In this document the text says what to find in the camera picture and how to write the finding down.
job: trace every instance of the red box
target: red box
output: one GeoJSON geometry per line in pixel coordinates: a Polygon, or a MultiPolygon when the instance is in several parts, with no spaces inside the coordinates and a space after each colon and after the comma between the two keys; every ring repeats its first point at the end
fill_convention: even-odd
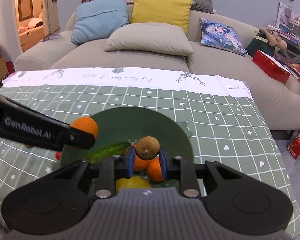
{"type": "Polygon", "coordinates": [[[275,80],[285,84],[290,76],[290,73],[277,65],[269,57],[264,55],[260,50],[257,50],[253,60],[267,75],[275,80]]]}
{"type": "Polygon", "coordinates": [[[287,149],[294,159],[300,156],[300,133],[290,144],[288,144],[287,149]]]}

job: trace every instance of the door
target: door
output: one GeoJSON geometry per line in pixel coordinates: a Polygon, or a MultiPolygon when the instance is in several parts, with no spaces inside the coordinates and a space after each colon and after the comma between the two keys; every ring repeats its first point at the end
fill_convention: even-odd
{"type": "Polygon", "coordinates": [[[33,17],[32,0],[18,0],[19,21],[30,19],[33,17]]]}
{"type": "Polygon", "coordinates": [[[44,28],[45,35],[50,33],[49,15],[47,12],[48,12],[47,0],[42,0],[42,21],[43,21],[43,28],[44,28]]]}

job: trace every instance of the table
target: table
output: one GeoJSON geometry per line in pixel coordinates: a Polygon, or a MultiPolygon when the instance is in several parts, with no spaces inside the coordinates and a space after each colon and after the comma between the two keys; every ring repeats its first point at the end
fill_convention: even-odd
{"type": "Polygon", "coordinates": [[[295,44],[294,42],[286,39],[285,37],[282,37],[281,38],[287,43],[288,45],[288,49],[286,50],[281,50],[283,55],[287,58],[288,62],[289,63],[300,63],[300,54],[297,55],[296,53],[294,53],[293,51],[291,51],[289,49],[289,46],[293,46],[295,48],[297,48],[300,52],[300,46],[295,44]]]}
{"type": "MultiPolygon", "coordinates": [[[[300,235],[300,208],[281,153],[242,81],[135,67],[49,69],[11,76],[0,94],[66,123],[121,106],[164,114],[192,132],[195,163],[217,160],[288,195],[294,212],[286,231],[300,235]]],[[[0,138],[0,206],[12,190],[54,170],[54,155],[0,138]]],[[[202,180],[199,186],[206,195],[202,180]]]]}

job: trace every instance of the sofa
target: sofa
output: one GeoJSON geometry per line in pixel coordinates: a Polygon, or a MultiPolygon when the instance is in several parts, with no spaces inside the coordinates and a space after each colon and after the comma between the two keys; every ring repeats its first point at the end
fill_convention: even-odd
{"type": "MultiPolygon", "coordinates": [[[[128,5],[131,18],[133,5],[128,5]]],[[[200,18],[207,18],[233,27],[246,48],[256,27],[217,14],[190,11],[187,38],[194,50],[190,56],[172,56],[148,51],[105,52],[107,39],[86,42],[80,46],[71,42],[75,14],[69,19],[62,38],[40,42],[21,54],[16,71],[61,69],[71,67],[145,67],[184,71],[199,75],[220,75],[247,83],[256,105],[270,130],[300,129],[300,84],[290,76],[284,85],[270,78],[254,62],[245,57],[203,46],[200,18]]]]}

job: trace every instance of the green bag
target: green bag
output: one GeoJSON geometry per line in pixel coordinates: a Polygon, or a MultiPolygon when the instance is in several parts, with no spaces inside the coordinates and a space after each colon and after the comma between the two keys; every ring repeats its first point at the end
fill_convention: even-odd
{"type": "Polygon", "coordinates": [[[256,51],[260,50],[268,54],[269,56],[273,57],[275,46],[269,45],[268,40],[266,40],[266,35],[261,30],[259,30],[259,33],[257,35],[254,35],[253,37],[254,37],[253,40],[250,42],[250,44],[247,47],[248,55],[254,57],[256,51]]]}

